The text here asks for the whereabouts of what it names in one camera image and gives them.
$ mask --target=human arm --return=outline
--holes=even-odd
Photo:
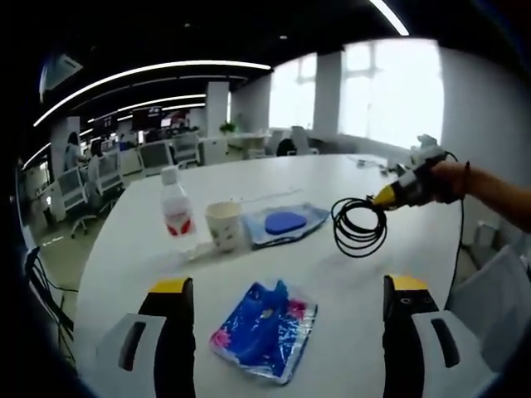
[[[455,194],[471,195],[522,231],[531,233],[531,189],[516,187],[492,174],[462,163],[440,162],[431,170],[448,181]]]

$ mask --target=human hand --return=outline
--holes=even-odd
[[[463,197],[467,193],[465,164],[458,162],[439,162],[431,169],[431,173],[434,177],[447,182],[452,192],[458,197]]]

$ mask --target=blue plastic bag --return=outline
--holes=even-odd
[[[314,325],[317,305],[279,280],[254,283],[210,338],[212,350],[243,370],[279,384],[290,382]]]

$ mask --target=coiled black cable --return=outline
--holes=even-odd
[[[348,212],[354,209],[369,209],[378,218],[372,229],[357,226],[348,218]],[[378,250],[387,237],[387,217],[380,206],[373,205],[373,198],[360,199],[345,197],[336,201],[330,211],[334,223],[335,244],[348,257],[361,259]]]

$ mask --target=office chair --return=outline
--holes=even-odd
[[[121,193],[124,186],[122,173],[119,167],[119,156],[116,152],[107,153],[101,158],[97,170],[96,186],[100,195],[105,198],[112,192]],[[100,213],[112,209],[118,201],[119,195],[111,197],[100,209]]]
[[[317,148],[311,148],[308,142],[308,132],[300,126],[291,127],[291,139],[295,145],[296,151],[289,151],[288,156],[292,155],[319,155]]]
[[[173,139],[175,163],[199,163],[198,158],[199,139],[195,133],[181,133]]]
[[[145,143],[139,147],[139,154],[144,177],[160,174],[163,168],[173,165],[167,141]]]
[[[282,129],[272,129],[271,136],[263,148],[249,148],[249,159],[274,158],[280,141],[284,137],[285,131]]]
[[[59,178],[57,178],[57,182],[59,185],[59,190],[61,191],[61,198],[65,206],[66,214],[69,212],[72,213],[75,208],[80,208],[82,206],[88,208],[89,200],[86,194],[85,186],[81,181],[80,170],[78,167],[63,172]],[[80,226],[83,227],[83,231],[86,234],[87,229],[85,221],[95,219],[96,216],[92,214],[83,215],[79,218],[76,218],[70,232],[71,237],[76,237],[76,230]]]
[[[479,339],[492,371],[503,370],[531,322],[531,279],[509,245],[452,291],[448,309]]]

